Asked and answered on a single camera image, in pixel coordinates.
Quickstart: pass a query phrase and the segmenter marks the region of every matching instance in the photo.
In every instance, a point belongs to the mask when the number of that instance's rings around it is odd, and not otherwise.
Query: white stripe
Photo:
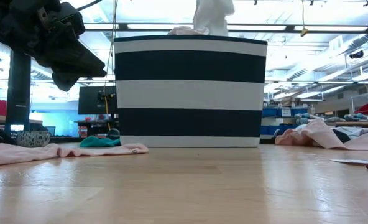
[[[117,81],[119,108],[262,110],[264,84],[199,80]]]
[[[147,147],[257,147],[258,137],[207,136],[121,136],[122,144],[142,143]]]
[[[151,50],[203,50],[263,57],[267,55],[266,45],[223,40],[132,40],[115,42],[114,48],[115,54]]]

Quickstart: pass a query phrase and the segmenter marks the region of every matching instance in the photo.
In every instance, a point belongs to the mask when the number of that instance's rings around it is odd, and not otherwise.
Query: pink blanket
[[[39,161],[52,159],[54,157],[68,156],[104,156],[147,153],[148,148],[143,144],[126,144],[119,147],[102,149],[80,149],[49,144],[45,147],[25,148],[0,144],[0,165],[13,164],[17,162]]]
[[[275,139],[275,144],[285,146],[312,146],[314,142],[325,149],[368,150],[368,133],[342,143],[322,119],[315,119],[302,129],[286,130]]]

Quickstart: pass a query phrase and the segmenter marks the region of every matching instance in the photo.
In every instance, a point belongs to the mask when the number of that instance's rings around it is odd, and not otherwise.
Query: black pole
[[[29,130],[31,58],[11,51],[7,115],[4,130],[10,135],[11,125],[23,125]]]

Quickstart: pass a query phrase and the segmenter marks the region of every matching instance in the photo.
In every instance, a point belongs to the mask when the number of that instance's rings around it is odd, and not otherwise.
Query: white sign
[[[282,116],[284,117],[292,116],[290,109],[282,109]]]

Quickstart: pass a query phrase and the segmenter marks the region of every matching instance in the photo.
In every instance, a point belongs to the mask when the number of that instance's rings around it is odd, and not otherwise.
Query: navy stripe
[[[261,111],[118,109],[122,136],[259,137]]]
[[[229,52],[155,50],[115,54],[116,80],[264,83],[265,57]]]
[[[240,37],[222,37],[213,35],[143,35],[135,37],[119,37],[115,38],[114,42],[125,42],[135,40],[222,40],[222,41],[267,45],[267,41],[263,40],[252,40]]]

